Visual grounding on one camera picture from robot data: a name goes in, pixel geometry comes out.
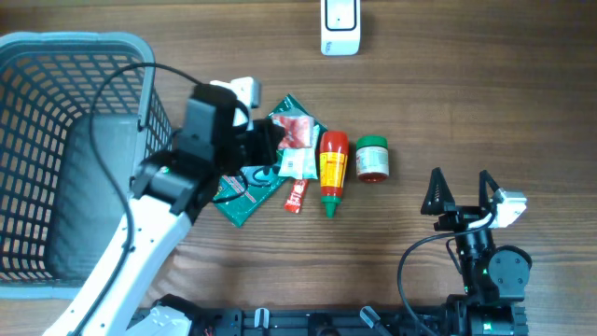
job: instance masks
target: white device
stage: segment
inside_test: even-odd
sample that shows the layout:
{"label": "white device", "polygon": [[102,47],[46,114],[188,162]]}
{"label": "white device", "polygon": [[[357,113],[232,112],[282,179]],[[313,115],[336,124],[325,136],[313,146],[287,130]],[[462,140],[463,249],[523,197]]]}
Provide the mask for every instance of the white device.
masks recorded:
{"label": "white device", "polygon": [[321,0],[321,52],[354,55],[361,42],[361,0]]}

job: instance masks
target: wood grain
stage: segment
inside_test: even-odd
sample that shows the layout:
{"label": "wood grain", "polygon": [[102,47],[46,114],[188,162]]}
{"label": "wood grain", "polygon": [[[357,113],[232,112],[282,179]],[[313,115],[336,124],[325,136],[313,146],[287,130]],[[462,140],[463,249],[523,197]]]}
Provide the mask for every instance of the wood grain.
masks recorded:
{"label": "wood grain", "polygon": [[[363,3],[354,57],[319,51],[317,3],[75,7],[0,12],[0,32],[128,31],[157,60],[201,79],[255,76],[265,116],[293,93],[352,141],[388,137],[391,177],[357,181],[326,219],[319,188],[299,216],[282,209],[283,186],[234,229],[211,205],[148,290],[206,307],[400,305],[396,265],[432,233],[419,215],[431,170],[441,166],[458,203],[475,203],[478,173],[527,195],[528,211],[494,234],[534,258],[527,287],[533,335],[597,328],[597,7],[541,1]],[[190,87],[158,73],[180,125]],[[415,304],[462,293],[442,243],[411,257],[405,287]],[[0,301],[0,334],[39,334],[66,301]]]}

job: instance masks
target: jar label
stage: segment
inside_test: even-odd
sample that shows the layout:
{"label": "jar label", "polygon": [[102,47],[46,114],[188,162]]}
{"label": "jar label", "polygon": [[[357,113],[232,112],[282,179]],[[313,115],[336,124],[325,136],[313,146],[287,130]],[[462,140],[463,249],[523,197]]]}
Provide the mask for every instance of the jar label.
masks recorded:
{"label": "jar label", "polygon": [[390,174],[387,148],[369,146],[356,151],[356,174],[369,173]]}

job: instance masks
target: snack package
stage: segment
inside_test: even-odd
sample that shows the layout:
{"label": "snack package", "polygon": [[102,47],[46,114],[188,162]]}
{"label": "snack package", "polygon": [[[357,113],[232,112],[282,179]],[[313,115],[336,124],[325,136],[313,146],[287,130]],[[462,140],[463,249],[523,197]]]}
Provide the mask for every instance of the snack package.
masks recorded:
{"label": "snack package", "polygon": [[[319,139],[319,125],[312,130],[311,142],[316,144]],[[317,146],[311,148],[287,148],[284,150],[279,176],[294,177],[296,179],[317,179],[317,161],[315,151]]]}
{"label": "snack package", "polygon": [[[290,94],[278,104],[270,113],[269,117],[279,113],[289,113],[289,115],[306,115],[309,113],[303,106]],[[327,131],[327,128],[319,124],[321,132]],[[278,163],[270,167],[244,167],[243,173],[249,182],[249,188],[246,193],[238,199],[228,203],[218,203],[215,207],[224,214],[237,228],[264,203],[270,196],[286,181],[287,177],[278,176],[280,165],[282,164],[283,151],[278,150]],[[228,197],[243,191],[243,180],[239,177],[222,176],[216,198]]]}
{"label": "snack package", "polygon": [[284,127],[286,131],[286,136],[278,145],[278,149],[312,147],[313,118],[304,114],[293,116],[290,113],[293,111],[271,116],[273,123]]}
{"label": "snack package", "polygon": [[284,209],[286,211],[289,211],[293,214],[298,214],[300,212],[302,199],[305,197],[307,186],[309,186],[309,180],[295,181],[295,184],[292,186],[292,191],[290,191],[290,196],[288,196],[286,204],[284,204]]}

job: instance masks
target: white plastic object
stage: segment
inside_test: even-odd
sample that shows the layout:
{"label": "white plastic object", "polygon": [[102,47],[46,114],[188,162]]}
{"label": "white plastic object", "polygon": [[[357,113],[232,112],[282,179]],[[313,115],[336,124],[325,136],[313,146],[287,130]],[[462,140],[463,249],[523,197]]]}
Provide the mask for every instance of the white plastic object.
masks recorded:
{"label": "white plastic object", "polygon": [[[190,230],[191,222],[187,213],[176,216],[170,212],[168,203],[153,197],[131,199],[129,206],[134,220],[134,251],[129,253],[116,281],[88,321],[82,335],[124,334],[161,264]],[[122,216],[114,237],[85,285],[44,336],[64,336],[76,328],[116,268],[126,236],[127,218]]]}
{"label": "white plastic object", "polygon": [[240,108],[237,108],[234,112],[234,121],[232,124],[234,126],[241,126],[248,122],[249,124],[246,129],[247,131],[252,131],[253,118],[251,117],[251,109],[258,107],[260,104],[261,86],[259,82],[253,77],[241,77],[231,80],[230,83],[219,80],[212,80],[209,83],[211,85],[226,88],[236,94],[236,99],[243,103],[246,106],[247,111],[249,111],[249,119]]}
{"label": "white plastic object", "polygon": [[321,52],[354,55],[361,42],[361,0],[321,0]]}
{"label": "white plastic object", "polygon": [[[503,229],[514,223],[518,217],[526,210],[526,197],[523,193],[517,191],[505,191],[500,188],[492,196],[492,202],[495,202],[495,219],[489,229]],[[488,214],[485,218],[476,222],[468,224],[469,229],[475,229],[485,225],[492,214]]]}
{"label": "white plastic object", "polygon": [[143,321],[126,331],[125,336],[188,336],[193,322],[172,307],[151,308]]}

